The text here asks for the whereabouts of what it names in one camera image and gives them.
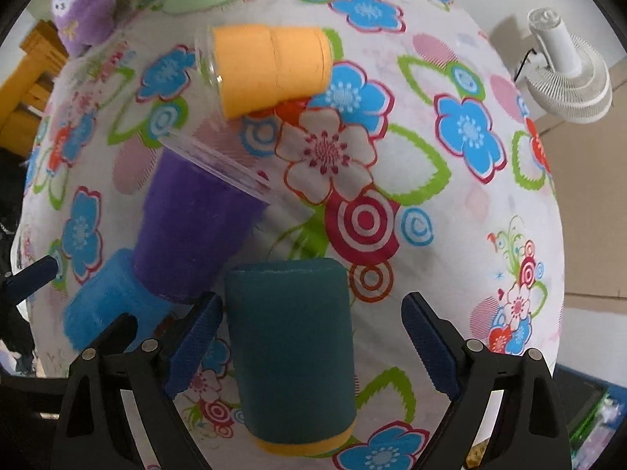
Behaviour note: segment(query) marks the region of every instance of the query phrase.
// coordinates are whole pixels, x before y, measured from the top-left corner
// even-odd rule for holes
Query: white desk fan
[[[609,70],[585,40],[571,35],[553,9],[532,10],[529,29],[542,53],[525,67],[529,92],[547,112],[573,123],[603,118],[612,104]]]

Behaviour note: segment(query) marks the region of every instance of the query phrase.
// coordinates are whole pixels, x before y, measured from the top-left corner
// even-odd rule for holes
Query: teal cylinder
[[[330,258],[263,263],[226,276],[231,354],[246,427],[269,452],[315,456],[355,421],[346,269]]]

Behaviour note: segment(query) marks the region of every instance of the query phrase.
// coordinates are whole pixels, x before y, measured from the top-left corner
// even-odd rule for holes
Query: yellow wooden chair
[[[39,21],[20,44],[26,53],[0,87],[0,146],[21,157],[30,155],[41,118],[68,54],[51,22]]]

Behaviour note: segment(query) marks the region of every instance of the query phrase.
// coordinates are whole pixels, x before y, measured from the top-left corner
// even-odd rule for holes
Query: floral tablecloth
[[[135,245],[159,137],[207,125],[194,34],[209,22],[316,25],[332,44],[324,93],[243,117],[214,146],[293,202],[269,207],[233,263],[328,256],[346,266],[358,416],[334,454],[262,452],[243,425],[225,326],[177,407],[216,470],[407,470],[448,406],[400,321],[407,293],[492,351],[537,347],[553,365],[560,334],[551,170],[499,56],[453,0],[237,0],[184,16],[149,4],[70,62],[36,138],[13,250],[15,270],[48,253],[60,264],[27,302],[43,368],[67,373],[77,348],[65,307]]]

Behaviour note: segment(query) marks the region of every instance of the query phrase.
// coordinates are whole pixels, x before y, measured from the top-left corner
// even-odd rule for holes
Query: foam cylinder
[[[355,422],[346,270],[329,258],[226,276],[227,321],[246,427],[273,454],[341,447]]]
[[[327,89],[333,60],[328,39],[319,28],[250,24],[217,27],[212,34],[227,118]]]

